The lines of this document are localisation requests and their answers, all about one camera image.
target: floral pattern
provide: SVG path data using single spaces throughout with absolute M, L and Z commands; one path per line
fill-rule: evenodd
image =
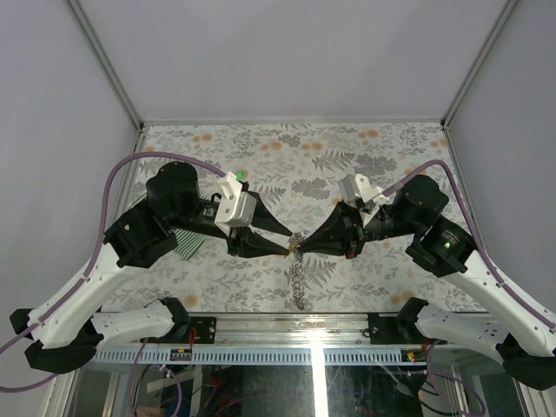
M 452 166 L 437 123 L 149 126 L 145 137 L 144 150 L 175 152 L 225 171 L 242 171 L 243 180 L 261 194 L 274 216 L 302 235 L 326 220 L 340 200 L 338 181 L 346 174 L 366 175 L 385 188 L 431 159 Z M 165 162 L 141 160 L 130 201 L 144 192 L 145 182 Z M 211 174 L 201 169 L 198 174 L 204 195 L 218 191 Z M 426 174 L 451 197 L 444 214 L 463 224 L 441 169 Z M 257 231 L 288 246 L 286 236 Z M 412 296 L 450 310 L 480 309 L 463 291 L 413 264 L 405 254 L 409 242 L 409 237 L 370 242 L 353 260 L 305 254 L 304 311 L 397 311 Z M 174 296 L 189 311 L 299 311 L 290 282 L 292 255 L 241 259 L 226 252 L 224 241 L 207 236 L 189 261 L 167 254 L 126 283 L 104 309 L 140 308 L 156 297 Z

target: white wall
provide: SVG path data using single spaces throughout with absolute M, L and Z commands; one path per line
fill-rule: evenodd
M 0 343 L 9 315 L 46 301 L 93 248 L 108 169 L 134 130 L 61 0 L 0 2 Z M 22 341 L 0 385 L 44 377 Z M 44 390 L 0 394 L 0 414 L 33 416 Z
M 493 259 L 556 311 L 556 3 L 520 2 L 451 131 Z
M 82 2 L 147 120 L 440 120 L 505 0 Z

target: green striped cloth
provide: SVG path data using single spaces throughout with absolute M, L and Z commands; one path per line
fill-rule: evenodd
M 142 195 L 139 200 L 131 204 L 130 207 L 135 206 L 138 202 L 143 200 L 146 195 Z M 193 233 L 181 228 L 174 229 L 175 238 L 177 239 L 177 248 L 175 251 L 183 259 L 188 260 L 199 250 L 201 245 L 205 242 L 205 236 L 198 233 Z

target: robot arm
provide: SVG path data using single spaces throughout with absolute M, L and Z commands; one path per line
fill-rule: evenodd
M 30 332 L 35 342 L 25 351 L 31 367 L 63 374 L 84 365 L 105 347 L 146 337 L 182 339 L 188 332 L 189 315 L 175 298 L 157 300 L 136 311 L 99 312 L 118 288 L 177 247 L 175 228 L 225 239 L 228 253 L 234 256 L 287 255 L 287 249 L 248 227 L 292 235 L 268 212 L 260 196 L 231 173 L 218 185 L 222 194 L 204 200 L 191 165 L 171 162 L 160 168 L 147 181 L 146 198 L 107 229 L 96 265 L 84 281 L 85 267 L 42 306 L 18 309 L 11 315 L 18 334 L 40 323 Z M 41 321 L 79 281 L 83 282 L 78 290 Z
M 407 302 L 400 311 L 400 322 L 409 323 L 425 337 L 450 341 L 489 356 L 529 387 L 546 389 L 556 385 L 556 333 L 516 298 L 549 321 L 555 322 L 556 314 L 501 271 L 504 281 L 493 279 L 472 236 L 441 215 L 448 197 L 434 180 L 417 175 L 398 190 L 392 203 L 382 189 L 372 188 L 363 175 L 344 178 L 340 189 L 343 201 L 300 245 L 300 252 L 344 255 L 350 259 L 361 253 L 365 242 L 413 235 L 406 250 L 413 261 L 463 289 L 497 322 L 469 319 L 419 299 Z

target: floral tablecloth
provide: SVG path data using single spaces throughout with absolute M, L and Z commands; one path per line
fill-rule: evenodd
M 143 150 L 175 152 L 212 163 L 225 171 L 242 171 L 275 217 L 293 232 L 309 235 L 340 200 L 338 181 L 359 173 L 383 188 L 412 168 L 434 158 L 452 166 L 437 123 L 259 124 L 150 126 Z M 135 201 L 145 182 L 165 163 L 142 160 L 129 198 Z M 198 170 L 204 195 L 217 191 L 215 178 Z M 450 195 L 445 210 L 462 222 L 441 169 L 426 172 Z M 288 245 L 285 236 L 260 231 Z M 469 296 L 411 262 L 410 239 L 367 243 L 354 260 L 306 254 L 303 265 L 306 312 L 397 311 L 411 296 L 457 311 L 479 310 Z M 293 256 L 257 259 L 226 254 L 223 240 L 207 237 L 189 261 L 170 253 L 149 271 L 124 285 L 104 310 L 140 308 L 161 296 L 182 300 L 190 311 L 298 312 L 288 271 Z

